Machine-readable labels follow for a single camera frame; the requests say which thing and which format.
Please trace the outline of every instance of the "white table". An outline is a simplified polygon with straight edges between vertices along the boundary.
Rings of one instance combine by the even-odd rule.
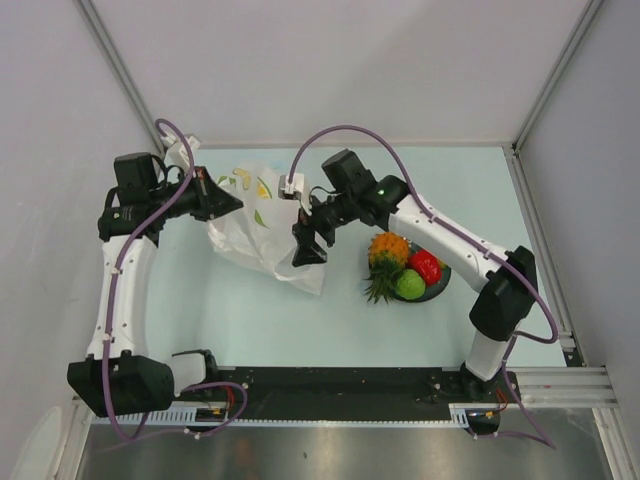
[[[328,187],[320,164],[338,150],[309,150],[299,171]],[[376,178],[399,175],[385,150],[355,151]],[[530,247],[500,149],[416,147],[398,153],[418,190],[450,218],[504,247]],[[205,165],[214,179],[247,161],[284,173],[294,154],[293,149],[202,150],[196,164]],[[337,231],[324,290],[316,297],[220,258],[204,224],[190,217],[167,222],[149,287],[151,356],[166,361],[172,353],[206,348],[227,366],[459,366],[475,331],[468,314],[477,294],[454,273],[446,291],[430,302],[368,304],[363,278],[375,233],[360,223]],[[522,328],[549,334],[537,306]],[[521,339],[509,364],[563,366],[564,360],[558,344]]]

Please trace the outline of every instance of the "bowl of fruit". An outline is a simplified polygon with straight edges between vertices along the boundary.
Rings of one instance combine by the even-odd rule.
[[[369,246],[368,300],[419,303],[440,295],[451,268],[420,246],[395,233],[376,235]]]

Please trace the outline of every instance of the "red bell pepper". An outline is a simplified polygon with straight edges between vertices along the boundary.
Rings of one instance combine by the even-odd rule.
[[[427,285],[435,285],[442,278],[438,259],[426,250],[420,250],[409,257],[409,268],[418,272]]]

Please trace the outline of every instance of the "gray floor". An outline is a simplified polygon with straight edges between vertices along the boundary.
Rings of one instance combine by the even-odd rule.
[[[610,479],[589,410],[537,412],[558,445],[474,442],[461,430],[237,427],[195,441],[159,435],[109,453],[110,427],[93,426],[79,479]],[[503,427],[530,431],[509,411]]]

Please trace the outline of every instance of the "plastic bag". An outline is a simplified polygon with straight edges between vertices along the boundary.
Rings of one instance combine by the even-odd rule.
[[[209,238],[215,252],[237,265],[320,295],[325,265],[291,265],[297,247],[291,227],[300,205],[278,198],[279,180],[278,173],[255,164],[242,164],[216,179],[221,188],[242,200],[244,207],[210,220]]]

